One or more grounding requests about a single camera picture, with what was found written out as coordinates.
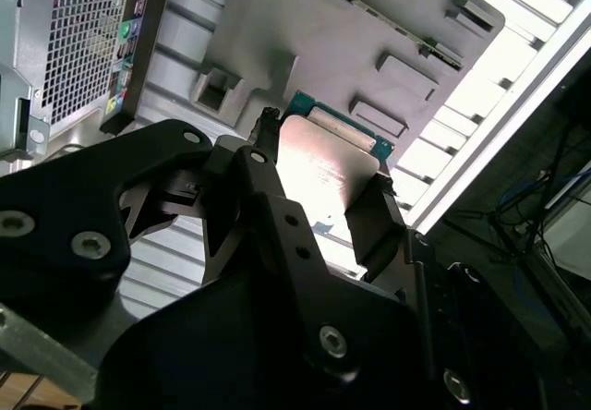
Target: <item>gray plastic panel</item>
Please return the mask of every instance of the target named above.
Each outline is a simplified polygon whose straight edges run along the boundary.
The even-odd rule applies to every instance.
[[[242,78],[241,91],[259,90],[252,94],[256,102],[222,107],[214,115],[247,135],[262,105],[287,104],[298,90],[343,114],[355,115],[352,105],[363,101],[395,119],[395,125],[408,126],[389,135],[396,156],[404,154],[504,19],[482,0],[360,1],[228,0],[204,62]],[[468,16],[486,27],[484,33],[458,29],[446,18],[453,10],[465,16],[467,8],[476,13]],[[426,54],[420,42],[442,45],[440,53],[458,59],[461,70]],[[282,69],[290,74],[279,88],[275,77]]]

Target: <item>blue cable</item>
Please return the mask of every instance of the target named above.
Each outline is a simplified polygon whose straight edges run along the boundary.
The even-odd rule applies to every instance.
[[[591,170],[587,170],[586,172],[578,173],[576,175],[564,176],[564,177],[561,177],[560,179],[557,179],[557,180],[561,181],[561,182],[565,182],[565,181],[571,181],[572,179],[575,179],[576,177],[584,177],[584,176],[589,176],[589,175],[591,175]],[[537,184],[537,182],[524,182],[523,184],[509,188],[507,191],[505,191],[505,193],[503,193],[497,206],[502,207],[505,204],[505,201],[507,199],[515,197],[519,193],[527,190],[528,188],[534,186],[535,184]]]

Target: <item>screw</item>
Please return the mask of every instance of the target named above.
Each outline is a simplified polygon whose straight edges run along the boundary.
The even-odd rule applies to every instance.
[[[111,250],[111,241],[98,232],[78,233],[72,239],[72,251],[84,259],[102,259]]]
[[[337,359],[347,354],[347,341],[341,332],[330,325],[320,329],[320,344],[329,355]]]
[[[448,392],[451,393],[460,404],[470,404],[470,391],[458,375],[446,368],[443,373],[443,382],[445,383]]]
[[[254,159],[255,161],[257,161],[258,163],[265,163],[267,162],[267,158],[265,158],[262,154],[253,151],[252,153],[250,153],[250,157],[252,159]]]
[[[22,211],[0,211],[0,237],[22,237],[35,229],[35,221]]]
[[[201,138],[197,136],[195,133],[191,133],[190,131],[186,131],[183,135],[186,140],[189,142],[193,142],[194,144],[199,144],[201,142]]]
[[[420,242],[423,246],[428,247],[427,244],[427,240],[425,239],[425,237],[423,235],[421,235],[419,232],[415,233],[415,238],[418,242]]]

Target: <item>ventilation grille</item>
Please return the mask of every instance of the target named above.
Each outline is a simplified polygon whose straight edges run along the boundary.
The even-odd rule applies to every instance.
[[[42,106],[51,124],[107,92],[126,0],[54,0]]]

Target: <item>mounting hole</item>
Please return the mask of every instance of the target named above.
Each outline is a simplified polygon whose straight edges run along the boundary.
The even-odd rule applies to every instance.
[[[29,137],[36,144],[43,144],[45,142],[45,135],[39,130],[31,130]]]
[[[72,251],[84,259],[102,259],[111,251],[111,241],[98,232],[78,233],[72,239]]]
[[[330,325],[320,329],[320,344],[332,357],[340,359],[347,354],[347,341],[341,332]]]
[[[201,138],[190,131],[186,131],[183,136],[186,140],[188,140],[189,142],[193,142],[194,144],[199,144],[201,142]]]
[[[35,221],[22,211],[0,211],[0,237],[22,237],[35,229]]]
[[[285,216],[285,221],[287,223],[289,223],[290,225],[292,225],[293,227],[297,227],[299,225],[299,221],[291,214],[288,214],[287,216]]]
[[[255,161],[257,161],[258,163],[265,163],[265,162],[267,162],[267,158],[265,158],[262,154],[260,154],[257,151],[253,151],[252,153],[250,153],[250,157],[252,159],[254,159]]]
[[[295,253],[297,253],[297,256],[299,256],[301,259],[310,259],[310,250],[308,250],[305,247],[297,247],[295,249]]]
[[[66,153],[73,153],[78,150],[82,150],[84,147],[80,145],[66,145],[62,150]]]

